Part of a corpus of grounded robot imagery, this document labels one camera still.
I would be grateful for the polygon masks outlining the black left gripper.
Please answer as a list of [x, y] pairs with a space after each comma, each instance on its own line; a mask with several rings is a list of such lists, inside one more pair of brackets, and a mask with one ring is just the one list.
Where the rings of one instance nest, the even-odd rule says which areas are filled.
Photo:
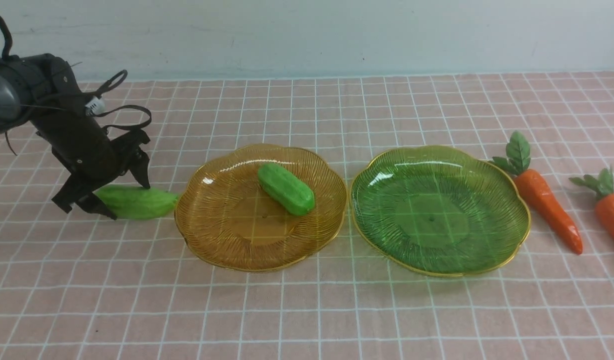
[[135, 110], [145, 114], [145, 121], [131, 125], [100, 125], [97, 119], [108, 116], [86, 116], [85, 105], [92, 96], [102, 97], [124, 82], [128, 71], [122, 69], [94, 91], [83, 92], [77, 85], [70, 64], [55, 55], [41, 55], [38, 66], [46, 73], [52, 91], [38, 104], [49, 106], [42, 115], [34, 115], [32, 124], [49, 143], [52, 152], [70, 175], [52, 201], [68, 214], [77, 205], [87, 214], [118, 219], [96, 194], [96, 191], [125, 173], [131, 173], [143, 189], [150, 189], [149, 157], [141, 149], [150, 138], [145, 128], [151, 123], [151, 112], [142, 105], [126, 104], [117, 111]]

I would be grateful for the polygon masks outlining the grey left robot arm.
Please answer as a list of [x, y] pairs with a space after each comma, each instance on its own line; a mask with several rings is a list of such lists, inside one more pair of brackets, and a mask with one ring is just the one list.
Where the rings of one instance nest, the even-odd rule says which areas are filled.
[[0, 59], [0, 135], [31, 123], [47, 141], [54, 157], [69, 171], [69, 178], [52, 201], [63, 212], [77, 205], [88, 214], [113, 220], [113, 212], [96, 191], [131, 173], [143, 189], [149, 189], [149, 157], [141, 145], [150, 142], [144, 128], [151, 112], [141, 105], [129, 109], [144, 112], [147, 120], [134, 125], [118, 125], [124, 134], [110, 139], [109, 127], [97, 123], [108, 115], [103, 94], [117, 88], [128, 72], [121, 70], [98, 89], [81, 91], [71, 66], [51, 54]]

